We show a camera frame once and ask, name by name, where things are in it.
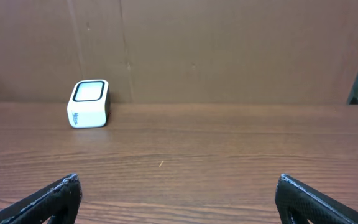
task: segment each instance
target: blue logo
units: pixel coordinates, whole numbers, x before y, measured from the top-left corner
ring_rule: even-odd
[[[73,120],[74,120],[74,124],[77,125],[78,124],[78,113],[73,113]]]

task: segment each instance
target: wooden table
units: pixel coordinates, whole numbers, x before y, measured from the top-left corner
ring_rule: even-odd
[[[66,104],[0,103],[0,209],[72,172],[77,223],[280,223],[281,173],[358,210],[358,106],[112,105],[74,130]]]

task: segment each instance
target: white cube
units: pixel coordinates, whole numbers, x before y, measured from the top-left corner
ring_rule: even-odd
[[[67,104],[68,121],[73,128],[102,127],[109,111],[109,83],[106,80],[83,80],[74,86]]]

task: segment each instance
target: small white object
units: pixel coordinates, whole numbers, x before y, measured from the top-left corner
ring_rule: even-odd
[[[102,127],[109,111],[109,83],[106,80],[83,80],[74,86],[67,104],[68,121],[73,128]]]

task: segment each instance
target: cardboard panel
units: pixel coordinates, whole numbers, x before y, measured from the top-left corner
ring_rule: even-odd
[[[107,80],[113,101],[131,102],[130,67],[119,0],[74,0],[72,5],[84,77]]]
[[[68,101],[81,79],[66,1],[0,0],[0,101]]]
[[[358,1],[122,2],[134,101],[344,104]]]

